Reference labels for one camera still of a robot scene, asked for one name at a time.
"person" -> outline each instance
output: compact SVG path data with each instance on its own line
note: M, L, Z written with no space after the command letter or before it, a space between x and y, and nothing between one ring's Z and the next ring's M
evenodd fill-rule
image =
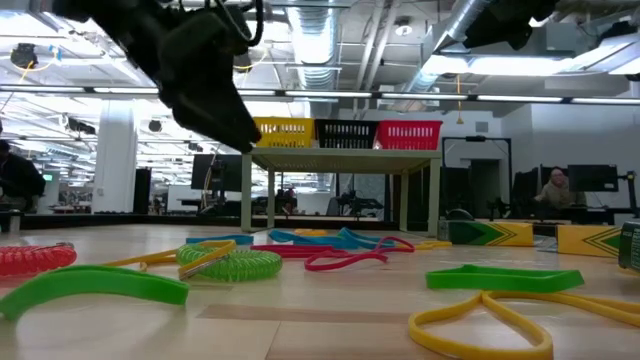
M556 210L587 205L584 193L569 191L569 179L559 167L554 167L551 170L549 182L544 185L535 200Z
M0 185L3 190L0 204L9 209L33 212L46 182L31 161L10 150L9 143L0 140Z

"green rubber band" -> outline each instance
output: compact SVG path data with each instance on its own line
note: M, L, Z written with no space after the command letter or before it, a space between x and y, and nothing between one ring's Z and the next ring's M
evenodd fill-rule
M76 294L115 294L184 305L189 285L177 280L111 266L69 266L38 275L0 299L8 320L53 299Z
M479 289L552 293L584 284L578 270L526 270L464 265L428 272L429 289Z

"white pillar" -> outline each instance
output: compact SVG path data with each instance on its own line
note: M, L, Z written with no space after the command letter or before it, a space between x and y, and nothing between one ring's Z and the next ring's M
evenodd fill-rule
M133 102L103 100L91 210L133 211L138 124Z
M52 214L53 211L49 209L49 206L58 203L58 197L60 196L60 173L45 171L42 175L51 176L51 181L47 181L44 187L44 194L38 200L38 214Z

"wooden table surface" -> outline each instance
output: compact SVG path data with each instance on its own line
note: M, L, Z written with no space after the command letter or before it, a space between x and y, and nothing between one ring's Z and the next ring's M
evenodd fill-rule
M102 263L176 248L190 236L238 232L223 227L110 226L25 231L19 238L0 238L0 246L71 241L78 263ZM256 234L257 243L266 241L265 233ZM618 272L615 259L472 246L389 257L387 264L368 261L324 273L305 271L301 261L286 260L277 278L259 282L195 280L186 307L111 295L57 299L29 310L16 323L0 320L0 359L446 359L413 343L407 320L412 312L474 294L428 290L424 280L427 271L469 263L579 269L586 285L573 292L640 302L640 277ZM171 266L151 272L177 275ZM0 296L19 282L0 278ZM504 302L551 333L556 359L633 359L640 354L638 328L565 305ZM530 346L484 308L428 328L484 346Z

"computer monitor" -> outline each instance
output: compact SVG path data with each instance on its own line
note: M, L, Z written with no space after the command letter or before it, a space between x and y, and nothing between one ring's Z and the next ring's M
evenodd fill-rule
M574 192L618 192L618 167L569 165L569 189Z
M191 189L204 190L204 180L211 166L213 154L195 155L193 157L193 170L191 172ZM224 191L242 191L242 155L217 155L216 160L224 161Z

